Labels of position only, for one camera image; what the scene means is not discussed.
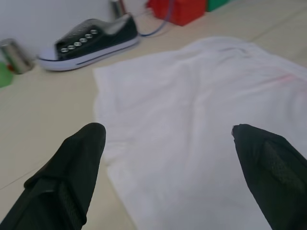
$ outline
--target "black fabric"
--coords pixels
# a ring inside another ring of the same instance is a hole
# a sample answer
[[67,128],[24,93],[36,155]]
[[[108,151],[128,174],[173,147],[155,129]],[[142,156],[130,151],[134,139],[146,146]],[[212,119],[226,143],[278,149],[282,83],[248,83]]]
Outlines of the black fabric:
[[99,123],[90,123],[64,140],[55,155],[30,179],[24,183],[31,189],[40,179],[57,180],[59,195],[65,206],[76,209],[86,223],[88,211],[99,169],[100,158],[105,147],[106,130]]
[[283,137],[233,128],[247,185],[273,230],[307,230],[307,160]]
[[[103,28],[99,26],[99,23],[95,23],[96,21],[98,20],[86,20],[56,42],[57,61],[69,60],[91,54],[127,42],[138,36],[137,27],[132,16],[130,16],[122,29],[115,34],[106,34]],[[67,53],[61,52],[62,48],[67,48],[67,46],[79,42],[80,38],[84,38],[85,34],[90,34],[91,30],[97,30],[98,34],[93,34],[93,38],[89,38],[88,42],[82,43],[81,46],[76,47],[74,50],[69,50]]]

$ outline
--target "silver cylinder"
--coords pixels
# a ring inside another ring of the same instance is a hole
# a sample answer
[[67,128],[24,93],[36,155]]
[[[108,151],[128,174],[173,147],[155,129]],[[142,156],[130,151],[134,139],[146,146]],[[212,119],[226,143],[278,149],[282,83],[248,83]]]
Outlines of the silver cylinder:
[[34,67],[33,61],[19,47],[14,39],[8,38],[0,41],[0,50],[16,74],[26,73]]
[[120,18],[126,13],[125,5],[123,0],[110,0],[113,14],[115,18]]

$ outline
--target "white toe cap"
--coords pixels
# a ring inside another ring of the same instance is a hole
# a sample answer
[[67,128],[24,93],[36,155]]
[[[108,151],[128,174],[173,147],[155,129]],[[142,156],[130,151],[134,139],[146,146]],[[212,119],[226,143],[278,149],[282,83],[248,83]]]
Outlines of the white toe cap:
[[52,60],[52,61],[58,60],[55,47],[48,47],[42,49],[40,54],[38,55],[38,58],[44,60]]

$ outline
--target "white shoe sole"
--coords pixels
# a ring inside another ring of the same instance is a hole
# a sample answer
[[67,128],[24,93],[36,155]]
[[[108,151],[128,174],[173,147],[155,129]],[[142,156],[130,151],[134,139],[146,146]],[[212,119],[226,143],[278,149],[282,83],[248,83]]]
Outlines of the white shoe sole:
[[82,57],[77,57],[66,61],[44,60],[38,57],[38,64],[42,68],[52,71],[65,71],[65,70],[78,69],[83,66],[87,66],[94,62],[97,62],[99,60],[113,56],[115,54],[122,53],[125,50],[138,44],[138,42],[139,42],[139,37],[136,37],[130,41],[121,43],[119,45],[112,46],[91,54],[84,55]]

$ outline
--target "white wall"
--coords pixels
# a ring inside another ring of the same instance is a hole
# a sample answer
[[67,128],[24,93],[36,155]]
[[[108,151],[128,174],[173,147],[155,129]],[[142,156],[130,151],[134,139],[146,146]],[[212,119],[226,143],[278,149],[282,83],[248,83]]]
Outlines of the white wall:
[[[134,14],[146,0],[125,0]],[[0,0],[0,40],[14,38],[34,57],[71,28],[90,18],[112,20],[108,0]]]

